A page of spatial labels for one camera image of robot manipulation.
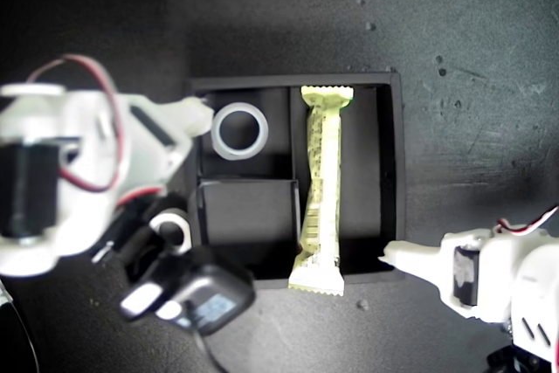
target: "red wire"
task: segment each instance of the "red wire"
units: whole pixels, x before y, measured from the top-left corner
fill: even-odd
[[[513,228],[510,226],[510,224],[508,224],[507,220],[505,220],[504,218],[500,218],[499,220],[497,220],[497,224],[499,224],[498,232],[501,232],[502,229],[505,229],[507,231],[510,231],[513,235],[517,235],[517,236],[527,235],[530,232],[536,230],[545,222],[547,222],[551,218],[551,216],[553,216],[556,213],[557,210],[559,210],[558,204],[551,207],[549,210],[547,210],[545,213],[543,213],[533,222],[520,228]]]
[[[101,88],[107,95],[107,100],[111,111],[113,113],[114,119],[114,136],[116,138],[116,162],[114,165],[114,172],[108,185],[94,185],[80,177],[74,175],[70,170],[61,167],[59,172],[60,175],[72,185],[86,190],[89,192],[105,192],[111,190],[119,181],[119,169],[122,162],[122,157],[124,155],[124,136],[121,114],[119,113],[118,106],[116,103],[116,86],[114,85],[111,77],[109,76],[107,70],[98,61],[91,59],[86,56],[81,56],[78,54],[65,54],[60,59],[53,60],[51,63],[39,67],[35,72],[33,72],[27,79],[28,83],[33,83],[42,73],[51,70],[53,67],[64,64],[67,61],[73,61],[84,66],[95,78],[95,80],[100,84]]]
[[[125,194],[124,196],[121,197],[121,199],[118,201],[118,203],[116,204],[118,205],[124,205],[126,203],[129,203],[130,201],[134,200],[137,197],[141,197],[141,196],[146,196],[147,194],[157,194],[158,192],[161,192],[163,190],[163,187],[147,187],[147,188],[143,188],[143,189],[139,189],[139,190],[133,190],[131,192],[129,192],[128,194]]]

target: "black tray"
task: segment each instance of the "black tray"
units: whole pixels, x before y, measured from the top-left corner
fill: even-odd
[[[197,189],[190,199],[193,244],[213,245],[238,260],[252,270],[259,287],[286,287],[310,184],[303,85],[344,85],[355,91],[342,110],[340,269],[346,283],[401,278],[377,259],[389,241],[404,238],[397,73],[194,79],[194,94],[216,111],[237,101],[258,107],[268,120],[269,136],[258,155],[236,162],[213,151],[209,134],[198,139]]]

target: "candy bar wrapper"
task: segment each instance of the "candy bar wrapper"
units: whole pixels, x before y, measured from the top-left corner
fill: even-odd
[[[343,295],[340,274],[340,110],[353,99],[347,86],[303,86],[311,107],[307,122],[311,188],[300,237],[302,251],[293,264],[289,288]]]

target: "plastic ring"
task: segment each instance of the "plastic ring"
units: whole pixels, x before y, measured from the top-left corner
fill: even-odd
[[[227,146],[221,137],[221,124],[233,113],[247,113],[259,124],[259,135],[254,143],[246,149],[234,149]],[[262,111],[246,102],[234,102],[223,107],[216,114],[211,124],[211,144],[218,155],[228,161],[240,161],[257,155],[268,141],[268,121]]]
[[[149,221],[149,227],[153,229],[156,233],[159,233],[159,229],[162,224],[172,223],[178,226],[178,228],[183,233],[183,242],[180,245],[174,246],[174,254],[182,255],[192,248],[192,237],[190,235],[190,224],[186,220],[186,213],[179,209],[168,209]]]

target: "black tabletop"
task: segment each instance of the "black tabletop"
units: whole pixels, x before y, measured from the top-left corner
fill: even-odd
[[[402,75],[406,237],[528,221],[559,185],[559,0],[3,0],[0,81],[61,52],[101,60],[122,92],[179,99],[190,77]],[[70,86],[79,73],[52,73]],[[191,187],[187,163],[175,180]],[[556,221],[549,223],[553,230]],[[7,280],[45,372],[208,371],[193,341],[130,326],[115,265],[60,261]],[[507,344],[420,280],[351,285],[342,298],[259,292],[210,338],[234,372],[481,372]]]

